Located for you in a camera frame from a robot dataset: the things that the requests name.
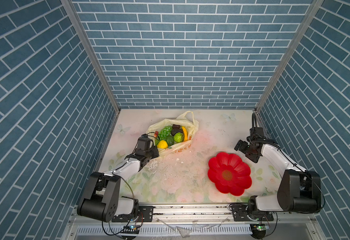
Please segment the red flower shaped plate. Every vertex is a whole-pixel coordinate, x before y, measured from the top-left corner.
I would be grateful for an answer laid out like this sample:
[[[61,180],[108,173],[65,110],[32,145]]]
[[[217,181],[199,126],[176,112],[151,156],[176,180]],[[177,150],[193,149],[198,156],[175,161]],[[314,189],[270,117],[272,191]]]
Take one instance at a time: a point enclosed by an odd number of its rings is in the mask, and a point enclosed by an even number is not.
[[[208,161],[208,178],[222,194],[241,196],[252,186],[251,169],[236,154],[218,153]]]

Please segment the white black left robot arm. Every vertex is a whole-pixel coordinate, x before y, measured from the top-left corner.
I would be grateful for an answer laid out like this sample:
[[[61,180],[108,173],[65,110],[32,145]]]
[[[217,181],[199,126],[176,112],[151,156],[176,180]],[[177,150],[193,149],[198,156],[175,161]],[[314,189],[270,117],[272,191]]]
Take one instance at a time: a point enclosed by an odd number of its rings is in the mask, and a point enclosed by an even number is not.
[[[121,197],[122,182],[137,174],[159,150],[152,146],[146,150],[135,150],[116,169],[100,173],[93,172],[85,185],[78,203],[77,214],[82,217],[110,222],[114,218],[133,220],[139,213],[139,201],[134,197]]]

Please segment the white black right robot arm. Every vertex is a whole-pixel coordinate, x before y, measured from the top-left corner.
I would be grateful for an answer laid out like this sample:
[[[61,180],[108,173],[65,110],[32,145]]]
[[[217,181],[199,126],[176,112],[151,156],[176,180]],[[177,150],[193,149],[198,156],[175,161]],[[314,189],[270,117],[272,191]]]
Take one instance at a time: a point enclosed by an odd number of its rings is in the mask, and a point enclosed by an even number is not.
[[[325,197],[321,190],[318,173],[308,171],[273,140],[260,139],[250,142],[238,141],[234,147],[254,163],[261,157],[268,160],[281,176],[277,194],[252,196],[248,201],[247,212],[292,212],[313,214],[321,211]]]

